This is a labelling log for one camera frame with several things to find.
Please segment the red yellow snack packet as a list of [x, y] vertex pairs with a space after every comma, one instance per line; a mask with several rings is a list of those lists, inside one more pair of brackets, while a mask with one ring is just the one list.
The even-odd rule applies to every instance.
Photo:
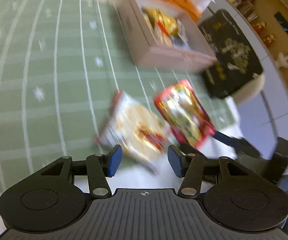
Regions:
[[179, 143], [198, 150], [214, 135], [215, 127], [188, 80], [168, 86], [154, 96], [153, 102]]

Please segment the white red cracker packet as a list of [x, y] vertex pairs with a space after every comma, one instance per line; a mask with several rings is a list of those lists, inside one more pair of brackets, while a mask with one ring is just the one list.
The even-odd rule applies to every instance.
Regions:
[[105, 147], [120, 145], [124, 155], [156, 173], [170, 134], [168, 123], [126, 92], [118, 90], [96, 143]]

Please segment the black gift box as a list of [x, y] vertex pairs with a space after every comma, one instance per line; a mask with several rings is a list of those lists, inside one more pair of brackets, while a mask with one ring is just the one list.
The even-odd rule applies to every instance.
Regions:
[[215, 12], [199, 29], [216, 55], [215, 63], [201, 73], [210, 97], [232, 96], [263, 73], [254, 49], [227, 10]]

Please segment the green grid tablecloth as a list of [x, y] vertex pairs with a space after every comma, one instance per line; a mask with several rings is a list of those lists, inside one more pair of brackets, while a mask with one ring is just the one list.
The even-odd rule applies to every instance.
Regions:
[[95, 0], [0, 0], [0, 192], [51, 161], [100, 152], [94, 138], [123, 90], [153, 96], [187, 79], [217, 129], [240, 135], [231, 100], [199, 76], [134, 66], [115, 7]]

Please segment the pink cardboard box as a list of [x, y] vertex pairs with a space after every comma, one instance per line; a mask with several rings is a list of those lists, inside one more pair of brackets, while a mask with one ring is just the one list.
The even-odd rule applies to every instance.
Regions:
[[162, 0], [123, 0], [119, 16], [136, 66], [201, 72], [216, 56], [190, 16]]

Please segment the orange white paper bag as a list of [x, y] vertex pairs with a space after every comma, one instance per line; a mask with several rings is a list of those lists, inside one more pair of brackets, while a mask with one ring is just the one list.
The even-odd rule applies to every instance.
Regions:
[[163, 0], [184, 10], [193, 22], [197, 23], [202, 13], [214, 0]]

